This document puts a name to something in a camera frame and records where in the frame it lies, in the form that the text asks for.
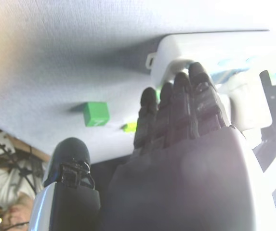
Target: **person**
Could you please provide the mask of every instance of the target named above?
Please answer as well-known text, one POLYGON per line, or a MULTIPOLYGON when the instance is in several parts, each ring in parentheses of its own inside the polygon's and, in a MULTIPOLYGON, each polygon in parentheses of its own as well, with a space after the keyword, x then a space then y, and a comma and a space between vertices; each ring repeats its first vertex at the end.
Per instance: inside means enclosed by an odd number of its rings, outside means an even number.
MULTIPOLYGON (((31 170, 28 160, 18 162, 20 168, 31 170)), ((35 192, 27 180, 19 175, 17 168, 0 168, 0 207, 5 211, 2 215, 0 230, 27 231, 31 216, 35 192)), ((42 179, 29 174, 27 178, 38 193, 43 189, 42 179)))

